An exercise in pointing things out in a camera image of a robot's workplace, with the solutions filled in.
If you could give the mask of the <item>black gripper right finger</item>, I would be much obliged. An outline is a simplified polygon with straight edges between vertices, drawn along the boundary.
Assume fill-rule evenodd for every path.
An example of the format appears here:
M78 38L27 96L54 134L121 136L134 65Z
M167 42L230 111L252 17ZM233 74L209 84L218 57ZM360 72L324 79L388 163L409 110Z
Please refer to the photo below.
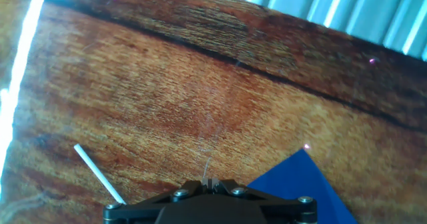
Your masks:
M312 197L283 199L241 185L233 179L210 179L210 193L231 198L244 211L267 223L317 223L318 204Z

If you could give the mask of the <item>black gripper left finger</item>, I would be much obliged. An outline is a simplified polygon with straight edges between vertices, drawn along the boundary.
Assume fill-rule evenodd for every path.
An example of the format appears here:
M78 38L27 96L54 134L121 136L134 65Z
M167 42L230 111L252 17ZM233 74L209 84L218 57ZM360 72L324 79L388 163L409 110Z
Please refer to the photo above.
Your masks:
M165 207L208 194L210 179L186 181L180 188L156 195L133 205L112 203L103 208L103 224L155 223Z

